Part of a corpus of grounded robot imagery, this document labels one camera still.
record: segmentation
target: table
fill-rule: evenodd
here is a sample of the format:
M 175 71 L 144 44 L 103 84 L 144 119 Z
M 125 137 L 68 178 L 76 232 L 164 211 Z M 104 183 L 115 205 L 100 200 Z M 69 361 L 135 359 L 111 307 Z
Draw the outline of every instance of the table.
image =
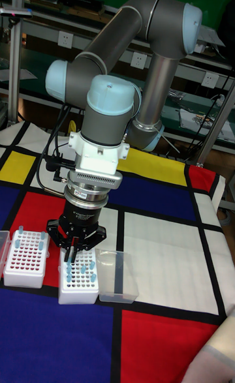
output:
M 0 228 L 11 234 L 19 225 L 45 230 L 63 211 L 64 199 L 35 179 L 47 139 L 29 123 L 0 132 Z M 180 383 L 233 310 L 235 269 L 216 216 L 224 179 L 133 149 L 119 170 L 123 182 L 101 211 L 108 237 L 99 248 L 131 254 L 139 296 L 132 305 L 59 305 L 51 242 L 41 289 L 1 280 L 1 382 Z M 41 181 L 62 191 L 52 176 L 42 164 Z

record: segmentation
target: test tube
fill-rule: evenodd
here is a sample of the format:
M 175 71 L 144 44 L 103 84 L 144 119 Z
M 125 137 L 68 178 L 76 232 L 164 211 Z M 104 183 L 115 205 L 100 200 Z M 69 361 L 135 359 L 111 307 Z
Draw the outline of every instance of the test tube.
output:
M 96 274 L 94 273 L 94 274 L 91 276 L 91 282 L 94 283 L 95 279 L 96 279 Z
M 94 267 L 95 267 L 95 261 L 91 261 L 89 265 L 90 270 L 93 270 Z

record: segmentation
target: light blue joint cap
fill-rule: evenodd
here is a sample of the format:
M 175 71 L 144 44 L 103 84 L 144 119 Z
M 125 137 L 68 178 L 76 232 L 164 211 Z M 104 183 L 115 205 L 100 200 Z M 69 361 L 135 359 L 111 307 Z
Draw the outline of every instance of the light blue joint cap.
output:
M 96 76 L 88 91 L 87 103 L 102 115 L 126 114 L 134 104 L 134 86 L 115 76 Z
M 186 3 L 183 10 L 183 46 L 187 54 L 192 54 L 202 23 L 202 11 Z
M 54 61 L 46 73 L 46 91 L 50 96 L 65 102 L 65 85 L 68 61 Z
M 157 145 L 158 141 L 160 140 L 160 138 L 161 138 L 161 136 L 162 136 L 162 133 L 163 133 L 164 129 L 165 129 L 165 126 L 162 125 L 162 126 L 161 126 L 161 129 L 160 129 L 160 131 L 159 131 L 159 133 L 158 133 L 158 134 L 156 135 L 156 137 L 150 142 L 150 144 L 149 144 L 146 148 L 144 148 L 143 151 L 149 151 L 149 152 L 150 152 L 150 151 L 153 151 L 153 150 L 154 150 L 155 146 Z

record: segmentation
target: silver arm tube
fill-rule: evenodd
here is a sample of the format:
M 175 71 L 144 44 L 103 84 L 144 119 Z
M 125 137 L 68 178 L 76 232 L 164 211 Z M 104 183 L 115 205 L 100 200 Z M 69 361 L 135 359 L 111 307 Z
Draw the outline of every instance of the silver arm tube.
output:
M 141 27 L 140 13 L 132 7 L 123 7 L 79 56 L 85 55 L 95 62 L 99 58 L 109 73 Z
M 142 105 L 136 117 L 142 125 L 155 125 L 160 119 L 178 62 L 177 59 L 153 54 L 144 87 Z

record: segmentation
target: clear plastic box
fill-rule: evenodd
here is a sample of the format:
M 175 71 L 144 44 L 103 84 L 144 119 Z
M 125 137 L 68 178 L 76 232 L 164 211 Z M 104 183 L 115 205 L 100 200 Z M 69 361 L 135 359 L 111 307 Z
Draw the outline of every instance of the clear plastic box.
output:
M 10 245 L 10 232 L 0 231 L 0 278 L 7 258 L 8 248 Z
M 132 303 L 138 296 L 131 255 L 96 249 L 99 298 L 103 302 Z

